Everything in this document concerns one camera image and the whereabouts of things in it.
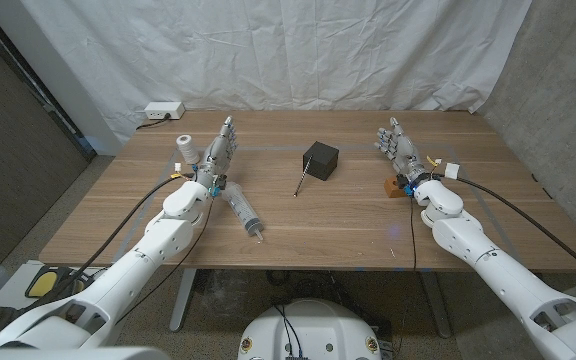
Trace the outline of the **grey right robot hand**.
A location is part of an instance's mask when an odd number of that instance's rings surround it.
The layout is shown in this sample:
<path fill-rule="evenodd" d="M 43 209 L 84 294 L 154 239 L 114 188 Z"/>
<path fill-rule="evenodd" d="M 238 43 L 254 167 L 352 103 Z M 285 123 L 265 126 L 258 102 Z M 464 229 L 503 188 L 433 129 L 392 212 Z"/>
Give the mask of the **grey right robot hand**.
<path fill-rule="evenodd" d="M 403 176 L 412 189 L 431 178 L 422 164 L 419 151 L 395 117 L 390 118 L 390 129 L 379 128 L 374 146 L 383 153 L 395 172 Z"/>

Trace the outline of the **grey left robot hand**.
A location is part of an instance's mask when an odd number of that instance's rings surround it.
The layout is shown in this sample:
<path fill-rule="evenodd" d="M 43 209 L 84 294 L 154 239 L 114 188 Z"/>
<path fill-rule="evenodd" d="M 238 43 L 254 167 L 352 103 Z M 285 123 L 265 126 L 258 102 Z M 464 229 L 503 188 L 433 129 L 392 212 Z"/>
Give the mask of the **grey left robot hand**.
<path fill-rule="evenodd" d="M 231 116 L 227 116 L 218 135 L 204 151 L 198 165 L 196 182 L 209 190 L 223 177 L 237 148 L 236 130 Z"/>

